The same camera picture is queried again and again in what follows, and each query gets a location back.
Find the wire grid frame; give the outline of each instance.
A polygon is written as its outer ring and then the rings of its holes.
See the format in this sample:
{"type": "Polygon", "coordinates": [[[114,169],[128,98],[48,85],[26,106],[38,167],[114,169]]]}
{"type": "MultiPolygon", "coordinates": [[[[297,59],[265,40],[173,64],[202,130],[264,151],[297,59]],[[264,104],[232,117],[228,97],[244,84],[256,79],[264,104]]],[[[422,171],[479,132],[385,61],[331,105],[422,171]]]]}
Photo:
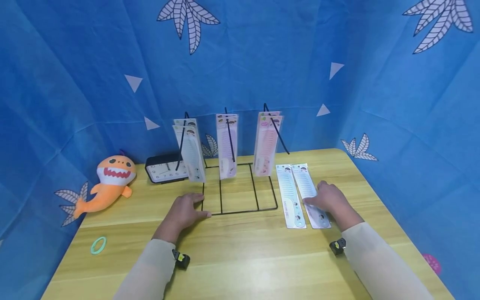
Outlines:
{"type": "MultiPolygon", "coordinates": [[[[269,111],[266,103],[264,103],[264,111],[269,111]]],[[[187,119],[189,117],[190,116],[189,116],[188,112],[185,112],[185,118],[187,119]]],[[[282,137],[280,136],[280,132],[278,131],[278,128],[276,127],[276,124],[273,121],[273,118],[270,118],[270,120],[273,123],[275,131],[276,131],[276,133],[277,133],[277,135],[280,139],[280,142],[282,143],[283,148],[285,149],[285,152],[287,154],[290,154],[290,152],[287,150],[287,147],[285,146],[285,143],[283,142],[282,137]]],[[[233,162],[235,162],[235,154],[234,154],[234,150],[233,150],[233,142],[232,142],[232,136],[231,136],[231,133],[230,133],[230,125],[228,123],[228,119],[227,119],[227,127],[228,127],[228,137],[230,139],[230,149],[232,151],[232,158],[233,158],[233,162]]],[[[182,146],[183,146],[183,136],[184,136],[184,134],[185,134],[185,129],[183,129],[181,140],[180,140],[180,154],[179,154],[180,156],[181,156],[181,149],[182,149],[182,146]]],[[[207,165],[207,161],[205,160],[205,157],[203,159],[204,159],[204,163],[205,163],[205,168],[207,168],[207,169],[208,168],[220,168],[219,166],[209,167],[207,165]]],[[[273,187],[272,178],[270,176],[268,176],[268,180],[270,182],[270,188],[272,190],[272,195],[273,195],[273,199],[275,201],[275,206],[267,207],[267,208],[260,208],[260,205],[258,204],[257,189],[255,188],[255,180],[253,179],[252,164],[253,163],[242,163],[242,164],[237,164],[237,166],[248,166],[249,167],[250,178],[252,179],[253,193],[255,195],[255,203],[257,204],[257,208],[256,209],[249,209],[249,210],[239,210],[239,211],[233,211],[233,212],[223,212],[223,199],[224,199],[224,197],[222,196],[222,180],[219,179],[218,180],[218,189],[219,189],[219,194],[220,194],[220,213],[212,214],[213,216],[242,214],[242,213],[253,213],[253,212],[260,212],[260,211],[268,211],[268,210],[278,209],[278,201],[276,199],[275,189],[273,187]]],[[[204,192],[205,192],[205,183],[203,183],[203,186],[202,186],[202,194],[204,194],[204,192]]],[[[201,210],[202,211],[204,210],[204,200],[202,201],[201,210]]]]}

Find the green rubber band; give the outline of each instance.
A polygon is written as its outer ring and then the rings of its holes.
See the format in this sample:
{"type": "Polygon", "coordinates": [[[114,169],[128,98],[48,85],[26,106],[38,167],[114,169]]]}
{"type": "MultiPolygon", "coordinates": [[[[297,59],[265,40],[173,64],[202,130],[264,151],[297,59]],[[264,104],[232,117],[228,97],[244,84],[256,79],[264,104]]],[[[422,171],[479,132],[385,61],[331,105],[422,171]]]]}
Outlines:
{"type": "Polygon", "coordinates": [[[107,238],[106,238],[106,237],[99,237],[98,239],[96,239],[96,240],[93,242],[92,246],[90,247],[90,253],[93,254],[93,255],[99,254],[100,252],[103,251],[103,249],[105,248],[105,245],[106,245],[106,244],[107,244],[107,238]],[[94,251],[96,244],[97,244],[99,241],[101,241],[101,240],[103,240],[102,246],[101,246],[100,249],[98,249],[97,251],[94,251]]]}

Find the beige sleeve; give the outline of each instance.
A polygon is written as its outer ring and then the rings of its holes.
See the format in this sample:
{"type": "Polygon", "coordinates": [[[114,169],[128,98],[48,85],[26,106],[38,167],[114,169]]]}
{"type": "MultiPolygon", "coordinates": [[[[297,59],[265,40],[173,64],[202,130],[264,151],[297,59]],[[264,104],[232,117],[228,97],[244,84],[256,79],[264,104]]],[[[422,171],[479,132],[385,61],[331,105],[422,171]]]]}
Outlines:
{"type": "Polygon", "coordinates": [[[162,300],[175,268],[173,249],[175,245],[164,240],[149,241],[113,299],[162,300]]]}
{"type": "Polygon", "coordinates": [[[345,255],[373,300],[433,299],[398,254],[367,223],[344,232],[345,255]]]}

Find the clock face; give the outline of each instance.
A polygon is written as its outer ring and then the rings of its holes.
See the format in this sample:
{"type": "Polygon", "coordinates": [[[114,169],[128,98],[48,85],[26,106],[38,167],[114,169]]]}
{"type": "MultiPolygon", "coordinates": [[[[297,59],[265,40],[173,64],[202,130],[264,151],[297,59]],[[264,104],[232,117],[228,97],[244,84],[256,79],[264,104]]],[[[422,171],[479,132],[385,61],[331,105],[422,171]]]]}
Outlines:
{"type": "Polygon", "coordinates": [[[150,174],[150,178],[155,183],[188,177],[187,169],[183,163],[183,160],[180,161],[178,170],[175,170],[176,167],[177,162],[172,161],[168,163],[147,166],[147,172],[150,174]]]}

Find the pink object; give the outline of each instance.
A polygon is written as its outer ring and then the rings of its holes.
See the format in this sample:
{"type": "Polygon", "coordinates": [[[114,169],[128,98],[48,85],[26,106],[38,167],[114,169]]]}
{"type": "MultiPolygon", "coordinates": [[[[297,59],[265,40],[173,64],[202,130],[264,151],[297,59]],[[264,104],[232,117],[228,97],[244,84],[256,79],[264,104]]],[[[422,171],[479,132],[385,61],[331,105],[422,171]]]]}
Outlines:
{"type": "Polygon", "coordinates": [[[431,254],[422,254],[423,258],[428,262],[430,267],[434,270],[434,272],[439,275],[442,272],[442,266],[437,261],[437,259],[431,254]]]}

